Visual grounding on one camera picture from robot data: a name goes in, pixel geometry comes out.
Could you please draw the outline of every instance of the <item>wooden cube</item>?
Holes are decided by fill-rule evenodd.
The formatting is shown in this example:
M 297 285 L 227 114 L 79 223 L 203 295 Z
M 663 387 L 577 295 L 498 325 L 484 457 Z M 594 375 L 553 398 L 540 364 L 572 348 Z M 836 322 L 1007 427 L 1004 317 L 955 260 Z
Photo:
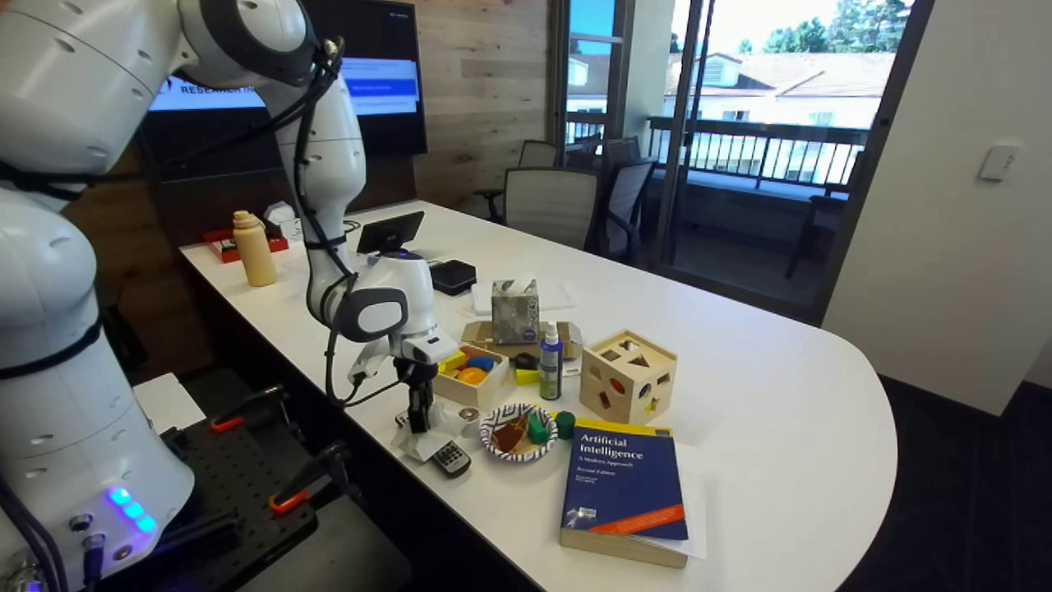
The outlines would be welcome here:
M 583 404 L 606 422 L 648 423 L 672 404 L 678 356 L 617 331 L 583 356 Z

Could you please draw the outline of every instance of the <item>sky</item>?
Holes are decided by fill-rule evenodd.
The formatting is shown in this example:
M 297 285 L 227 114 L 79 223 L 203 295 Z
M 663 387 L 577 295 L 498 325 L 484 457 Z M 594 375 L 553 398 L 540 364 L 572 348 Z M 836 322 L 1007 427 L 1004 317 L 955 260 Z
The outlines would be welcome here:
M 682 38 L 687 28 L 687 5 L 692 0 L 678 0 L 672 18 L 672 28 L 682 34 Z M 713 48 L 736 54 L 743 38 L 758 48 L 773 28 L 796 26 L 813 17 L 827 24 L 833 13 L 836 0 L 716 0 Z
M 607 34 L 615 0 L 572 0 L 577 34 Z M 684 38 L 692 0 L 678 0 L 672 28 Z M 736 54 L 743 38 L 757 48 L 780 26 L 818 17 L 827 24 L 836 0 L 716 0 L 713 48 Z

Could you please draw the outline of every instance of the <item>yellow bottle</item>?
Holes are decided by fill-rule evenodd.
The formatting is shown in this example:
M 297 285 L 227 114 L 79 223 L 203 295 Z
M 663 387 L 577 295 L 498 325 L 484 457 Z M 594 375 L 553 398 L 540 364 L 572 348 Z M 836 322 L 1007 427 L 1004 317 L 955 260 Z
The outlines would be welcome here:
M 234 248 L 240 254 L 240 263 L 242 263 L 249 285 L 275 283 L 266 230 L 255 215 L 234 211 Z

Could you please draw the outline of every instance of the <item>small bottle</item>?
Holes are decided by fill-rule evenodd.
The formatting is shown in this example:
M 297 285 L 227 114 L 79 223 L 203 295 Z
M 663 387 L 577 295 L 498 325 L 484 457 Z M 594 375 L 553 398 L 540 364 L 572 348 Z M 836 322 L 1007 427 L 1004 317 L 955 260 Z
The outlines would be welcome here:
M 553 322 L 547 322 L 544 329 L 536 359 L 540 359 L 536 363 L 540 398 L 547 402 L 562 398 L 562 341 Z
M 234 211 L 234 248 L 240 254 L 240 263 L 242 263 L 249 285 L 275 283 L 266 230 L 255 215 Z

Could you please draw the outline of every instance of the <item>television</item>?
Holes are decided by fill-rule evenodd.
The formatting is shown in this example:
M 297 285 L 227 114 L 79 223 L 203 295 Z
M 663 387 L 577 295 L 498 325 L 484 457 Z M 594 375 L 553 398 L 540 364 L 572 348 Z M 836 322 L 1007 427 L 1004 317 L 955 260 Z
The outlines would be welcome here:
M 414 5 L 318 0 L 308 13 L 322 38 L 345 38 L 343 81 L 354 101 L 364 155 L 423 155 Z M 170 75 L 148 109 L 140 146 L 160 181 L 278 172 L 272 136 L 187 162 L 200 147 L 266 125 L 266 119 L 253 89 L 200 89 Z

